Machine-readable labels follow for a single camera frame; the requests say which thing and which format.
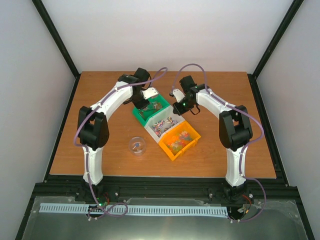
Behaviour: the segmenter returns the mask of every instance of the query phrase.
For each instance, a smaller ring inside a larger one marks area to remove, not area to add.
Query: small parts
[[[133,148],[132,148],[133,150],[140,147],[140,143],[139,142],[135,142],[133,145],[134,145]]]
[[[181,133],[172,136],[171,139],[167,142],[167,147],[174,155],[176,155],[185,146],[191,143],[192,140],[193,139],[190,136],[190,133],[184,130]]]
[[[143,119],[147,119],[150,117],[152,114],[155,114],[157,111],[162,109],[162,104],[160,102],[154,101],[150,103],[147,107],[139,111],[140,116]]]
[[[166,123],[170,124],[170,126],[164,128],[164,125]],[[160,120],[157,123],[153,124],[152,128],[153,128],[155,134],[158,137],[160,137],[164,132],[168,131],[172,126],[176,125],[177,123],[178,123],[178,121],[173,120],[172,117],[169,116],[166,121]]]

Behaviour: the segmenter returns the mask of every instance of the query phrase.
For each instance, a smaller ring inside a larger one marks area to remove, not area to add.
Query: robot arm
[[[87,183],[89,182],[87,172],[90,172],[91,183],[93,185],[97,185],[103,178],[102,152],[104,145],[109,139],[108,121],[115,110],[121,104],[129,102],[133,102],[139,110],[144,109],[149,104],[147,99],[159,94],[153,87],[142,89],[143,85],[126,86],[145,82],[149,76],[149,73],[142,68],[138,68],[134,75],[123,74],[112,90],[100,101],[90,107],[83,106],[80,109],[78,127],[93,109],[98,108],[89,121],[85,123],[78,135],[80,143],[88,148],[88,169],[84,170],[85,173],[83,175],[83,179]],[[84,156],[86,156],[86,147],[83,147],[83,151]]]
[[[187,111],[192,112],[194,106],[199,110],[199,105],[208,109],[219,119],[219,137],[222,145],[226,148],[227,157],[225,179],[231,187],[242,185],[246,179],[241,176],[239,162],[240,155],[242,154],[240,167],[244,174],[247,150],[245,149],[243,153],[241,153],[241,150],[252,138],[253,133],[249,118],[227,107],[227,105],[244,112],[247,112],[247,109],[244,106],[235,106],[230,103],[222,104],[221,102],[225,102],[222,98],[217,96],[209,87],[209,92],[207,92],[204,84],[195,84],[191,76],[186,76],[180,80],[180,85],[185,94],[177,88],[172,91],[173,96],[177,100],[173,104],[173,113],[182,115]]]

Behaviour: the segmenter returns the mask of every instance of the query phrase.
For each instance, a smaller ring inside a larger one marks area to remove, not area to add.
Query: plastic bin
[[[172,141],[174,141],[173,139],[179,136],[183,131],[188,132],[192,140],[185,147],[183,147],[179,152],[177,153],[172,152],[172,149],[170,149],[169,146],[171,145]],[[186,150],[188,150],[191,147],[194,147],[200,138],[201,136],[199,135],[199,133],[197,133],[196,130],[194,130],[189,123],[187,123],[186,121],[183,121],[179,125],[177,125],[175,128],[168,131],[160,139],[158,144],[169,156],[169,158],[172,161],[174,161],[177,157],[181,156]]]
[[[167,132],[171,131],[173,128],[177,127],[180,123],[185,121],[185,119],[182,116],[174,114],[173,110],[174,110],[174,108],[171,105],[169,105],[168,107],[166,107],[162,111],[158,111],[156,114],[154,114],[148,118],[148,121],[147,121],[146,125],[144,126],[144,128],[147,130],[147,132],[151,135],[151,137],[153,137],[153,139],[157,143],[160,141],[161,138],[163,138],[163,136]],[[162,126],[162,128],[160,129],[162,135],[157,136],[156,130],[153,128],[153,125],[158,123],[161,120],[164,120],[164,121],[168,120],[168,117],[171,117],[172,120],[177,121],[177,124],[172,125],[169,122],[166,122]]]
[[[133,115],[135,116],[136,119],[138,119],[138,121],[142,124],[142,126],[145,126],[148,120],[152,116],[158,114],[159,112],[163,111],[166,107],[170,106],[170,103],[168,103],[167,100],[165,100],[164,97],[161,96],[160,94],[157,95],[156,97],[150,97],[148,98],[148,100],[150,104],[148,105],[147,108],[149,108],[150,111],[144,111],[143,116],[140,115],[140,111],[137,108],[134,108],[132,111]],[[156,112],[152,111],[154,102],[161,103],[162,105],[162,108]]]

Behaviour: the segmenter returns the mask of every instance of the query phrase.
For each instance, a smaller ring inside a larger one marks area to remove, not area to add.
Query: wooden surface
[[[52,175],[83,175],[84,153],[73,145],[78,112],[82,106],[99,101],[115,85],[124,72],[83,72],[76,89],[70,112],[62,133],[50,171]],[[169,96],[176,72],[168,72],[154,82],[154,87],[171,104]],[[197,84],[204,82],[201,72],[183,72],[192,75]],[[220,97],[235,105],[244,105],[248,112],[259,119],[249,80],[245,72],[208,72],[208,85]],[[133,104],[122,105],[108,122],[110,137],[103,149],[102,172],[106,176],[161,176],[161,177],[224,177],[227,172],[226,149],[219,140],[218,119],[201,107],[201,113],[185,113],[183,117],[201,135],[198,144],[183,156],[171,161],[132,114]],[[251,122],[253,139],[261,131]],[[133,156],[128,149],[131,138],[140,136],[147,149],[142,156]],[[246,154],[245,173],[248,177],[275,178],[272,160],[265,138],[251,145]]]

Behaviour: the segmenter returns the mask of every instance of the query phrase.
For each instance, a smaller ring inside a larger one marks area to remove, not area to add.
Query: white cable tray
[[[39,213],[59,213],[59,214],[87,214],[90,208],[97,205],[90,204],[69,204],[69,203],[41,203]],[[125,212],[124,205],[117,205],[110,210],[111,214],[121,215]],[[101,214],[97,209],[90,214]],[[146,205],[128,205],[127,216],[204,216],[220,217],[228,216],[227,208],[224,206],[146,206]]]

